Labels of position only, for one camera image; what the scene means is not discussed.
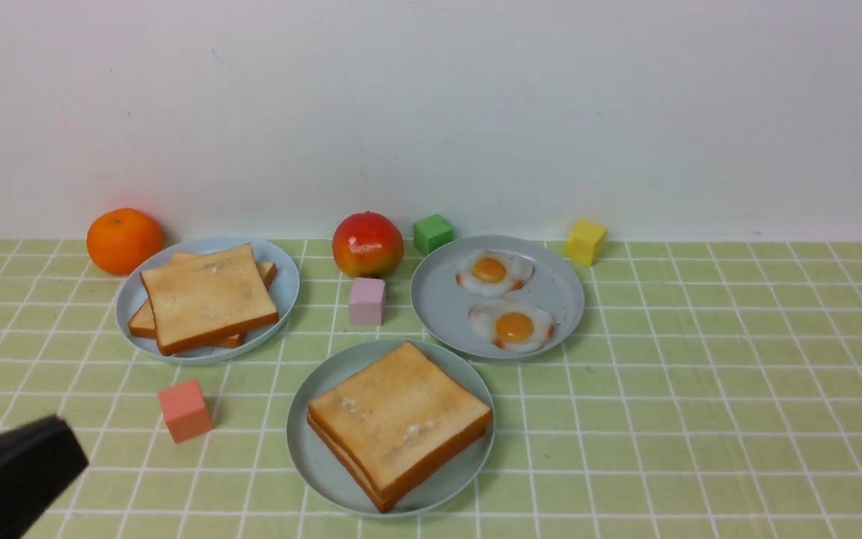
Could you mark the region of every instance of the egg white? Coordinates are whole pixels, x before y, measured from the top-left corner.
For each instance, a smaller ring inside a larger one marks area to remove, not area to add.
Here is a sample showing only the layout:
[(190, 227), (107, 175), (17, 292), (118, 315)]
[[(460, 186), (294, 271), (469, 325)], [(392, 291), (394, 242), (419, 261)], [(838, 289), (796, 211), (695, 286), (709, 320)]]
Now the egg white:
[[(495, 324), (498, 318), (507, 313), (521, 313), (531, 319), (531, 323), (534, 324), (534, 333), (526, 341), (506, 342), (501, 341), (498, 337)], [(468, 323), (471, 326), (471, 331), (479, 338), (514, 354), (533, 352), (554, 337), (551, 330), (554, 328), (554, 318), (551, 317), (550, 313), (536, 305), (525, 301), (514, 301), (506, 297), (471, 307), (468, 311)]]
[[(478, 260), (482, 258), (493, 258), (499, 260), (504, 266), (506, 273), (504, 279), (497, 283), (486, 283), (474, 276), (471, 271)], [(475, 252), (469, 256), (458, 266), (458, 273), (455, 279), (458, 281), (462, 289), (469, 293), (478, 294), (478, 296), (493, 298), (500, 297), (511, 290), (519, 289), (527, 283), (531, 276), (534, 275), (534, 264), (530, 260), (518, 255), (506, 255), (503, 252), (490, 252), (482, 250)]]

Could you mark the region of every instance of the red block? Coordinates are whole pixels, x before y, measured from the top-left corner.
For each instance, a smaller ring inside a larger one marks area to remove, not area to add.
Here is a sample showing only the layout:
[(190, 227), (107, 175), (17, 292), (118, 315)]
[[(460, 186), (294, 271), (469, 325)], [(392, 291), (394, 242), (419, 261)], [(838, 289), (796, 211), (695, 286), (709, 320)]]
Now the red block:
[(213, 428), (198, 380), (191, 379), (162, 389), (158, 392), (158, 404), (175, 443), (200, 436)]

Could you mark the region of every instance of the lavender block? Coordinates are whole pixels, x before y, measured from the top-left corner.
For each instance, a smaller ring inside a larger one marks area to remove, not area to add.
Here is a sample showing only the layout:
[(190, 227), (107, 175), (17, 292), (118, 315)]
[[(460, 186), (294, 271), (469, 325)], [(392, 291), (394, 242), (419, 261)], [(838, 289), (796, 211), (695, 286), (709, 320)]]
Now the lavender block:
[(350, 322), (357, 326), (381, 325), (384, 311), (384, 281), (381, 279), (357, 278), (352, 281), (352, 293), (348, 301)]

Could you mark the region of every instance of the green block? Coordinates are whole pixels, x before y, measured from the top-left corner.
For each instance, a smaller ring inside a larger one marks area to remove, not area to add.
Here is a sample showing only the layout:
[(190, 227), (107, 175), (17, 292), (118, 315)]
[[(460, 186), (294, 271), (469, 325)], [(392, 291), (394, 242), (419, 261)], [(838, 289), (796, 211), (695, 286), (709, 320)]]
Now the green block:
[(434, 249), (454, 240), (454, 228), (451, 228), (440, 215), (421, 219), (415, 222), (415, 246), (424, 255), (431, 255)]

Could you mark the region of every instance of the toast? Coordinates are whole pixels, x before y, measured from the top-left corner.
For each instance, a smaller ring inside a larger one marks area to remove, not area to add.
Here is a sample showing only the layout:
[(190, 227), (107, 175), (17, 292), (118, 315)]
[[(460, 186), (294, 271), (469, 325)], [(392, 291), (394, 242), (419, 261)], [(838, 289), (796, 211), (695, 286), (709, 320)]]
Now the toast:
[(485, 436), (493, 417), (410, 341), (308, 405), (308, 425), (382, 513)]
[(250, 243), (139, 274), (163, 356), (278, 321)]
[[(177, 252), (171, 256), (171, 262), (182, 262), (182, 260), (191, 260), (198, 258), (201, 255), (196, 255), (191, 252)], [(275, 276), (278, 274), (278, 268), (273, 262), (256, 262), (257, 272), (261, 275), (261, 281), (264, 287), (270, 287)], [(129, 333), (134, 337), (154, 338), (157, 337), (155, 332), (155, 317), (151, 314), (151, 303), (147, 299), (141, 304), (141, 307), (129, 319)], [(237, 348), (244, 344), (244, 333), (231, 335), (230, 337), (220, 338), (220, 340), (212, 342), (210, 346), (220, 346), (222, 348)]]

